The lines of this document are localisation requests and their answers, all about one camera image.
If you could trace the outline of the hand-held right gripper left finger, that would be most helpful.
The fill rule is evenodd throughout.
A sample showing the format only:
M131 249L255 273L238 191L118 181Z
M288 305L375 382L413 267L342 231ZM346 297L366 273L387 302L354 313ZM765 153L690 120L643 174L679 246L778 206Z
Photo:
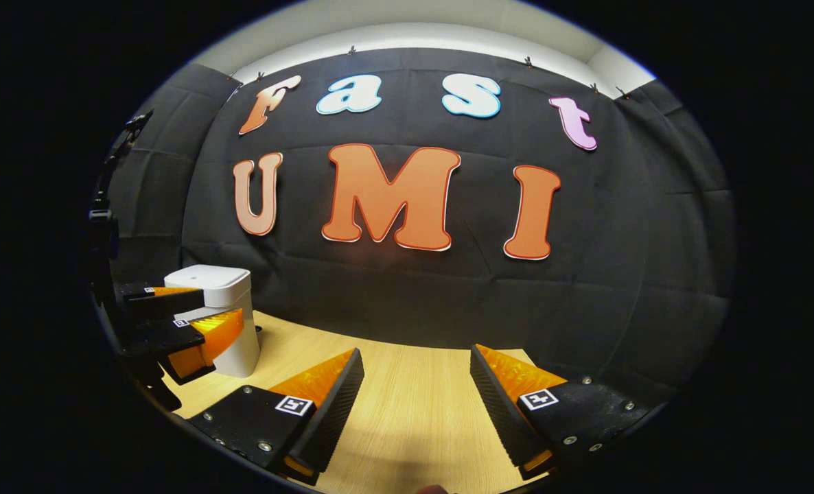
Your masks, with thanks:
M243 385L189 424L257 468L313 486L328 469L364 376L353 348L269 390Z

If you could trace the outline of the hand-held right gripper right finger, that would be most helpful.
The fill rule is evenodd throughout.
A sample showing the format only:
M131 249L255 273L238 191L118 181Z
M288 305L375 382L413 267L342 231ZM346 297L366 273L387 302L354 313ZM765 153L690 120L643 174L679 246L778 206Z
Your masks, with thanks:
M470 375L523 480L585 467L662 407L590 376L566 379L481 344L470 349Z

